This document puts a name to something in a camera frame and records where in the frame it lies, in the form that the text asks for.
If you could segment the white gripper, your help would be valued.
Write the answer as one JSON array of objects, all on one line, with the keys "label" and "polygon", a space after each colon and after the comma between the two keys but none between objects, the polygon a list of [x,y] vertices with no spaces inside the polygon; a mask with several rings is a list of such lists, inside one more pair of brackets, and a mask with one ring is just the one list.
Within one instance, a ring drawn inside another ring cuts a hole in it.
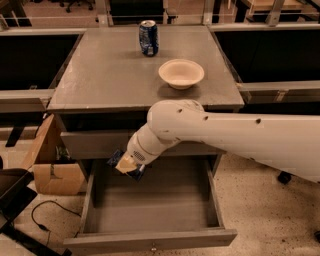
[{"label": "white gripper", "polygon": [[124,154],[116,165],[116,169],[123,174],[132,172],[137,169],[137,164],[147,165],[156,159],[145,151],[139,143],[138,135],[136,133],[129,139],[127,144],[126,154]]}]

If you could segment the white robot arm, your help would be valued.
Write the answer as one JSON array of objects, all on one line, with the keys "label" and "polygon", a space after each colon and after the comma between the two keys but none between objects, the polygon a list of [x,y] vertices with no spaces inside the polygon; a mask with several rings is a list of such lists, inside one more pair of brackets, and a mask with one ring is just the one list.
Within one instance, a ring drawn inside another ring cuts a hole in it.
[{"label": "white robot arm", "polygon": [[116,169],[140,177],[144,167],[183,141],[320,181],[320,117],[206,112],[195,100],[163,100],[130,138]]}]

